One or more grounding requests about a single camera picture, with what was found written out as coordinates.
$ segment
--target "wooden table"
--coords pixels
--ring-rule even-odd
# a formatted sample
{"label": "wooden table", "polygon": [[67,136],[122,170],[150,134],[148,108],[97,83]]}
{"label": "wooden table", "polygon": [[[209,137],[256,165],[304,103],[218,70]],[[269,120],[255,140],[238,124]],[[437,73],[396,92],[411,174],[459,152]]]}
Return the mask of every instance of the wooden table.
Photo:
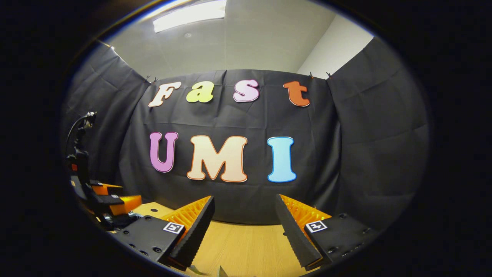
{"label": "wooden table", "polygon": [[[133,211],[160,218],[173,209],[147,203]],[[214,277],[217,276],[219,266],[229,277],[297,277],[316,270],[307,272],[299,265],[283,232],[282,225],[212,221],[192,264],[206,276]],[[193,277],[200,276],[190,269],[185,273]]]}

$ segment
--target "ceiling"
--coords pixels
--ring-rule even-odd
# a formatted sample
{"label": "ceiling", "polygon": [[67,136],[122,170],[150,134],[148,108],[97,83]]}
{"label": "ceiling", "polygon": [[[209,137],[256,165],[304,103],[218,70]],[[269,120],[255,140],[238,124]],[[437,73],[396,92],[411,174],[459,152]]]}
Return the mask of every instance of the ceiling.
{"label": "ceiling", "polygon": [[227,0],[224,19],[155,33],[162,15],[105,41],[150,80],[220,69],[297,72],[335,17],[307,0]]}

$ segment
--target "purple letter u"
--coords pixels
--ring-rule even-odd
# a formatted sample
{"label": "purple letter u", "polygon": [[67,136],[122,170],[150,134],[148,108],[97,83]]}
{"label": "purple letter u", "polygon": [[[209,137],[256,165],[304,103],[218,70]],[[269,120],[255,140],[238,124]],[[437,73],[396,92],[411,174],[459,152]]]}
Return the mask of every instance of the purple letter u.
{"label": "purple letter u", "polygon": [[174,165],[174,142],[178,139],[178,133],[169,132],[166,133],[167,140],[167,156],[166,162],[163,163],[159,159],[159,141],[162,138],[162,134],[154,132],[151,134],[151,163],[155,170],[160,172],[170,172]]}

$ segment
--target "white wall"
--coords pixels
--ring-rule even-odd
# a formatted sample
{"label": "white wall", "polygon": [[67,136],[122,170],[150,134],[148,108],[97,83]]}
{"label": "white wall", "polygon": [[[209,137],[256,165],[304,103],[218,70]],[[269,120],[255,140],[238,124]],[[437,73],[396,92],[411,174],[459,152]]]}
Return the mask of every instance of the white wall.
{"label": "white wall", "polygon": [[297,73],[326,79],[359,53],[373,35],[337,14]]}

